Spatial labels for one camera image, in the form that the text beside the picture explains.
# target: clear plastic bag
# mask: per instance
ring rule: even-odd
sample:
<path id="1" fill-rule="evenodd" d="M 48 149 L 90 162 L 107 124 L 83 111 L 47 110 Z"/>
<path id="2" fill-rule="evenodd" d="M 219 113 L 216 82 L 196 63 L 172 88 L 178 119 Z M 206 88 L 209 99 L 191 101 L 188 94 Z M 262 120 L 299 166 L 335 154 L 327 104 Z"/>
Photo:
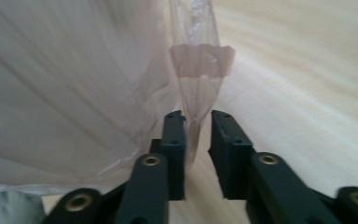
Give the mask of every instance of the clear plastic bag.
<path id="1" fill-rule="evenodd" d="M 211 1 L 175 0 L 171 14 L 170 52 L 186 116 L 188 169 L 197 154 L 202 122 L 211 111 L 235 51 L 220 47 Z"/>
<path id="2" fill-rule="evenodd" d="M 128 178 L 177 103 L 162 7 L 0 0 L 0 191 Z"/>

